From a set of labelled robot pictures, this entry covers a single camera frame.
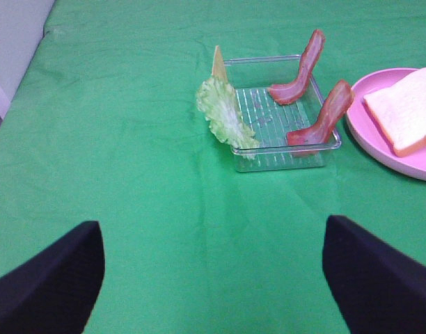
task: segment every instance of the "plastic container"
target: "plastic container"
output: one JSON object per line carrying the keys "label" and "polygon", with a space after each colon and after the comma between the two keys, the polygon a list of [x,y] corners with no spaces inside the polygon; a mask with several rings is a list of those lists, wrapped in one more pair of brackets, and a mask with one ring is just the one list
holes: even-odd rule
{"label": "plastic container", "polygon": [[286,134],[315,123],[324,102],[313,76],[304,95],[292,104],[281,106],[267,92],[272,84],[295,79],[300,58],[300,55],[293,55],[224,61],[244,122],[260,142],[259,148],[231,147],[237,171],[321,167],[326,165],[330,152],[341,146],[336,129],[328,143],[287,145]]}

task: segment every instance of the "pink plate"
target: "pink plate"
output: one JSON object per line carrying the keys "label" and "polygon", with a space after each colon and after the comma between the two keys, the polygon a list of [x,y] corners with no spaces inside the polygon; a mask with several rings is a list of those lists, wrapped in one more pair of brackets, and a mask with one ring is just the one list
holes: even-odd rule
{"label": "pink plate", "polygon": [[362,104],[365,94],[392,86],[415,70],[416,68],[391,68],[368,74],[358,80],[352,86],[355,99],[346,113],[346,119],[354,138],[376,160],[397,172],[426,181],[426,147],[407,157],[397,157],[391,152]]}

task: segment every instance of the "green tablecloth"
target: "green tablecloth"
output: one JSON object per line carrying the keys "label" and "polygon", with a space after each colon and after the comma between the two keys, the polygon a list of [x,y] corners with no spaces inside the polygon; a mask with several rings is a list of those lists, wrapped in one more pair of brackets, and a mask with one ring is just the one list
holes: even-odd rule
{"label": "green tablecloth", "polygon": [[85,333],[348,333],[322,274],[344,214],[426,264],[426,182],[345,121],[326,167],[237,173],[194,94],[224,58],[301,53],[324,95],[426,66],[426,1],[58,0],[0,129],[0,276],[99,220],[106,276]]}

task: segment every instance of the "white wall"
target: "white wall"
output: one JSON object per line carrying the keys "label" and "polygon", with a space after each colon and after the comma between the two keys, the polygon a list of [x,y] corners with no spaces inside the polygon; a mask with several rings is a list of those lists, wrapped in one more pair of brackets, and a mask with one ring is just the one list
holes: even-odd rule
{"label": "white wall", "polygon": [[55,0],[0,0],[0,116],[4,118]]}

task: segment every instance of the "lettuce leaf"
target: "lettuce leaf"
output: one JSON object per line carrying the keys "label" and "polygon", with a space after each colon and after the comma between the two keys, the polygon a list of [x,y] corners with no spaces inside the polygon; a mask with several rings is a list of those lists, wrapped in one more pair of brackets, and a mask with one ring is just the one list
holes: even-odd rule
{"label": "lettuce leaf", "polygon": [[234,148],[258,148],[255,132],[244,123],[235,89],[218,77],[204,81],[196,93],[196,103],[205,119],[210,122],[210,131],[221,143]]}

